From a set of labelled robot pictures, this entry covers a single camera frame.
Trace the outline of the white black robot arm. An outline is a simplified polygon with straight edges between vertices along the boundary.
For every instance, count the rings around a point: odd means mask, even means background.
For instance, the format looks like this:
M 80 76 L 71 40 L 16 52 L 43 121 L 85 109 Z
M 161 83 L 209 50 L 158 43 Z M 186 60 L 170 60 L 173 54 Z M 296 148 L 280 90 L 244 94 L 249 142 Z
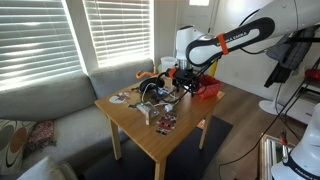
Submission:
M 234 50 L 311 27 L 320 21 L 320 0 L 273 0 L 243 25 L 217 36 L 186 26 L 176 34 L 176 58 L 197 67 Z M 275 180 L 320 180 L 320 105 L 301 141 L 271 168 Z

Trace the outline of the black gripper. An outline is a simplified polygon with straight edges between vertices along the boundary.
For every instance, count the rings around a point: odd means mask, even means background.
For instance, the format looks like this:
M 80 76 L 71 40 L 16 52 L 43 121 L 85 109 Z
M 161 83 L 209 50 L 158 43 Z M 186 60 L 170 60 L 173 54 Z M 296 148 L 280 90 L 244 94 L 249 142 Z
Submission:
M 172 79 L 172 85 L 177 89 L 183 88 L 194 96 L 200 88 L 198 77 L 189 70 L 180 68 L 168 68 L 166 76 Z

